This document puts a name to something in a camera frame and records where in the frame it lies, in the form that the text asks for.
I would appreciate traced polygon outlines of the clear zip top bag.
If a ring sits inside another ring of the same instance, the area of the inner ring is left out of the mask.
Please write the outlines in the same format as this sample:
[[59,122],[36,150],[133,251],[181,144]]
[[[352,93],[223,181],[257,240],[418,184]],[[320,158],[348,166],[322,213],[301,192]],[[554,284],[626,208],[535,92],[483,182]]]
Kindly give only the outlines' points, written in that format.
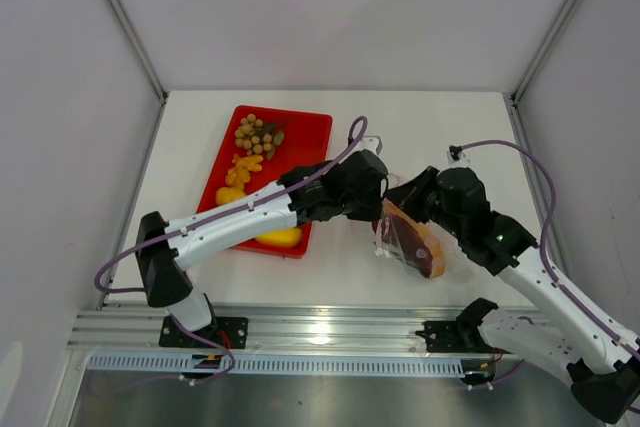
[[408,274],[427,281],[445,274],[461,275],[467,259],[456,239],[433,222],[420,223],[384,200],[379,220],[372,223],[375,254],[400,262]]

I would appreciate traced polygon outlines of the sliced cured ham piece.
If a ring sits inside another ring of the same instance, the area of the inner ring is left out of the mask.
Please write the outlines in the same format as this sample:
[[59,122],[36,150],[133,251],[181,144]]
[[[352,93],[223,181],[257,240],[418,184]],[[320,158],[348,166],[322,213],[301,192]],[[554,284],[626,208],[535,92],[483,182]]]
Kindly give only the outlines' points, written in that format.
[[446,262],[439,239],[426,224],[412,220],[384,200],[379,220],[372,223],[378,256],[394,258],[426,279],[444,274]]

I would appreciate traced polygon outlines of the tan longan fruit bunch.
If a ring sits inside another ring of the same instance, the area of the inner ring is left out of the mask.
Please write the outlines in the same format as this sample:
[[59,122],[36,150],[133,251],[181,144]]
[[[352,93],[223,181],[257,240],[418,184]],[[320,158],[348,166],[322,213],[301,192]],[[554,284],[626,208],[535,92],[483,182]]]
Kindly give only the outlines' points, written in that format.
[[240,119],[234,131],[234,144],[247,156],[262,155],[272,159],[276,149],[284,140],[284,127],[290,120],[266,122],[254,114]]

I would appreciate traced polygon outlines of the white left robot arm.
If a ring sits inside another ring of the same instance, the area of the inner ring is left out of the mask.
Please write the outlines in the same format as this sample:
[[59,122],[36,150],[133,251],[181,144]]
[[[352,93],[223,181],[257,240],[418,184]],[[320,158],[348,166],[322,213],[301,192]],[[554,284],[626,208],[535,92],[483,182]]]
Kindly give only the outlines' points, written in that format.
[[375,152],[357,150],[342,160],[296,167],[244,198],[192,218],[167,222],[159,212],[145,215],[135,258],[148,305],[166,310],[192,345],[209,345],[217,323],[207,296],[187,274],[190,268],[273,231],[338,216],[374,221],[387,176]]

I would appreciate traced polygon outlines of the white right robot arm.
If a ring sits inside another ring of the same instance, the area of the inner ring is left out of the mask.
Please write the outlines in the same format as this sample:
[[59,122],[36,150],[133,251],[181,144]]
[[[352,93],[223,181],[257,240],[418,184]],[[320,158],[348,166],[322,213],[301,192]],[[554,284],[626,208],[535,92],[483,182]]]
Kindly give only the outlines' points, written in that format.
[[484,184],[466,167],[419,176],[386,195],[411,220],[438,225],[465,256],[528,299],[556,333],[478,298],[457,317],[458,342],[515,354],[570,388],[593,417],[617,423],[639,396],[639,336],[597,307],[556,267],[518,221],[493,210]]

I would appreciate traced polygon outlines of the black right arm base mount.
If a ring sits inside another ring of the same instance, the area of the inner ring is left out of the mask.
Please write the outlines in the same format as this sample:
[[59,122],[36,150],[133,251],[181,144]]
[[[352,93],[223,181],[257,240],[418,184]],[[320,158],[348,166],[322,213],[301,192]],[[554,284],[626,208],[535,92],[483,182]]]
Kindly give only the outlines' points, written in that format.
[[429,353],[488,354],[494,347],[482,339],[479,328],[485,317],[497,309],[496,303],[478,298],[452,321],[424,321],[414,335],[424,340]]

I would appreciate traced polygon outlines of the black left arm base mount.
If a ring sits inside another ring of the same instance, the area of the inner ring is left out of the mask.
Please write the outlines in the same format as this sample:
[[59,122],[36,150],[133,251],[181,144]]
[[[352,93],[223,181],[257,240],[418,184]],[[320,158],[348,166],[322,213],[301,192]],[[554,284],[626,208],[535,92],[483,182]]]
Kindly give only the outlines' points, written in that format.
[[[217,317],[215,326],[205,327],[195,334],[227,349],[244,349],[248,331],[249,319],[246,317]],[[183,333],[171,317],[165,317],[160,331],[159,346],[195,349],[208,347],[208,344]]]

